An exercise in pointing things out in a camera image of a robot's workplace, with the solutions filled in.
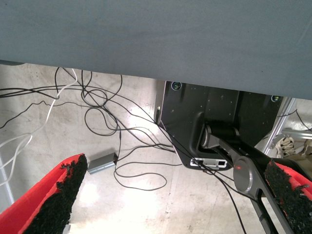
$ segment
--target floor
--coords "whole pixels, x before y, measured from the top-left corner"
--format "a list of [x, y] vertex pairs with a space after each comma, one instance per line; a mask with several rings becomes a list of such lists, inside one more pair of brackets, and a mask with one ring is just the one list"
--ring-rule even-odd
[[[55, 67], [24, 64], [20, 66], [0, 65], [0, 87], [32, 88], [54, 85]], [[93, 84], [111, 91], [119, 87], [120, 76], [110, 74], [93, 74]], [[61, 70], [58, 74], [59, 84], [68, 84], [72, 79]], [[137, 102], [151, 116], [154, 113], [156, 81], [149, 78], [124, 76], [120, 94]], [[0, 98], [0, 125], [21, 112], [32, 102], [52, 99], [40, 94]], [[114, 100], [123, 104], [131, 112], [144, 115], [136, 106], [122, 98]], [[56, 105], [66, 101], [83, 104], [80, 92], [64, 91]], [[300, 111], [311, 109], [311, 101], [299, 100]], [[157, 127], [140, 118], [129, 115], [114, 103], [107, 107], [127, 127], [145, 127], [142, 129], [160, 142], [167, 142]], [[0, 129], [0, 142], [22, 133], [31, 132], [45, 120], [48, 106], [34, 105], [30, 109]], [[88, 160], [95, 159], [118, 150], [118, 134], [110, 137], [97, 136], [90, 132], [84, 123], [86, 108], [74, 104], [56, 106], [51, 112], [47, 125], [20, 153], [14, 174], [9, 185], [14, 199], [18, 199], [62, 159], [78, 153], [85, 153]], [[304, 112], [307, 120], [311, 112]], [[106, 133], [103, 118], [97, 112], [87, 116], [88, 123], [94, 131]], [[301, 127], [295, 117], [290, 118], [288, 126]], [[144, 134], [136, 133], [148, 141]], [[14, 153], [18, 142], [14, 141], [0, 149], [2, 161], [6, 162]], [[121, 155], [126, 155], [133, 147], [141, 143], [129, 133], [122, 135]], [[178, 164], [176, 154], [154, 148], [136, 150], [124, 162], [145, 161]], [[86, 174], [70, 219], [70, 234], [84, 233], [137, 233], [137, 234], [240, 234], [240, 227], [235, 209], [229, 196], [215, 178], [200, 171], [189, 170], [183, 166], [135, 165], [130, 164], [120, 169], [123, 175], [135, 175], [145, 172], [157, 172], [168, 180], [167, 185], [159, 190], [145, 192], [121, 187], [113, 177], [113, 168]], [[128, 186], [156, 188], [164, 183], [163, 178], [146, 175], [133, 179], [120, 179]], [[263, 234], [264, 231], [250, 201], [234, 194], [247, 233]], [[10, 198], [1, 199], [1, 210], [10, 203]]]

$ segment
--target black textured foam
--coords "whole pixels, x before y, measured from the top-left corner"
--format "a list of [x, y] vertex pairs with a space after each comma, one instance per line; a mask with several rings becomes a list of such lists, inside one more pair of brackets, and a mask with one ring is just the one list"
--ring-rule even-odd
[[301, 191], [304, 186], [292, 189], [290, 177], [273, 161], [268, 164], [265, 171], [265, 178], [275, 195], [275, 200], [286, 214], [286, 219], [294, 233], [311, 234], [312, 201]]
[[42, 205], [39, 213], [34, 217], [24, 234], [62, 234], [68, 223], [72, 206], [76, 199], [79, 187], [87, 170], [85, 155], [81, 155], [77, 163], [72, 162], [67, 167], [67, 176], [64, 182], [58, 182], [59, 193], [50, 196]]

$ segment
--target black cable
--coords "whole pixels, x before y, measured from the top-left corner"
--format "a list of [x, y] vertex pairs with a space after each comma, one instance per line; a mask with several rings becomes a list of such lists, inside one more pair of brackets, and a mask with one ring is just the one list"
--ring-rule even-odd
[[[126, 165], [129, 165], [129, 164], [152, 164], [152, 165], [166, 165], [166, 166], [181, 166], [182, 164], [169, 164], [169, 163], [163, 163], [163, 162], [128, 162], [128, 163], [125, 163], [125, 164], [122, 164], [121, 166], [119, 167], [115, 167], [115, 170], [114, 170], [114, 177], [116, 179], [116, 181], [122, 186], [122, 187], [125, 187], [125, 188], [130, 188], [130, 189], [138, 189], [138, 190], [143, 190], [143, 191], [154, 191], [154, 190], [158, 190], [158, 189], [161, 189], [163, 187], [165, 187], [168, 183], [166, 177], [164, 177], [162, 174], [159, 174], [159, 173], [153, 173], [153, 172], [147, 172], [147, 173], [141, 173], [141, 174], [137, 174], [137, 175], [121, 175], [117, 172], [117, 170], [121, 167], [124, 167]], [[124, 184], [122, 184], [116, 177], [116, 175], [118, 175], [119, 177], [122, 177], [122, 178], [134, 178], [134, 177], [139, 177], [139, 176], [144, 176], [144, 175], [157, 175], [157, 176], [160, 176], [162, 177], [164, 180], [165, 180], [165, 183], [157, 188], [153, 188], [153, 189], [142, 189], [142, 188], [138, 188], [138, 187], [130, 187], [130, 186], [126, 186]]]
[[231, 192], [229, 191], [228, 187], [225, 185], [225, 183], [224, 183], [223, 180], [219, 179], [219, 181], [221, 182], [221, 184], [224, 186], [224, 188], [225, 188], [226, 191], [228, 192], [228, 194], [229, 194], [229, 196], [230, 196], [230, 198], [231, 198], [231, 201], [232, 201], [232, 203], [233, 203], [233, 205], [234, 205], [234, 208], [235, 208], [235, 211], [236, 211], [236, 214], [237, 214], [237, 217], [238, 217], [240, 226], [242, 227], [244, 234], [247, 234], [247, 232], [246, 232], [246, 230], [245, 230], [245, 226], [244, 226], [243, 221], [242, 221], [242, 219], [241, 219], [241, 217], [240, 217], [238, 208], [237, 208], [236, 203], [235, 203], [235, 201], [234, 201], [234, 199], [233, 199], [233, 197], [232, 197]]
[[[46, 106], [51, 106], [50, 104], [46, 103], [44, 100], [41, 101], [41, 102], [38, 102], [38, 103], [34, 103], [34, 102], [33, 102], [33, 103], [31, 103], [25, 110], [23, 110], [22, 112], [18, 113], [16, 116], [14, 116], [14, 117], [10, 118], [9, 120], [7, 120], [7, 121], [0, 127], [0, 129], [4, 128], [8, 122], [14, 120], [15, 118], [19, 117], [21, 114], [23, 114], [23, 113], [25, 113], [26, 111], [28, 111], [28, 109], [29, 109], [32, 105], [40, 105], [40, 104], [42, 104], [42, 103], [44, 103]], [[77, 104], [77, 103], [75, 103], [75, 102], [71, 102], [71, 101], [66, 101], [66, 102], [64, 102], [64, 103], [62, 103], [62, 104], [54, 105], [54, 107], [62, 106], [62, 105], [64, 105], [64, 104], [68, 104], [68, 103], [70, 103], [70, 104], [75, 104], [75, 105], [80, 106], [80, 107], [89, 107], [89, 106], [79, 105], [79, 104]]]

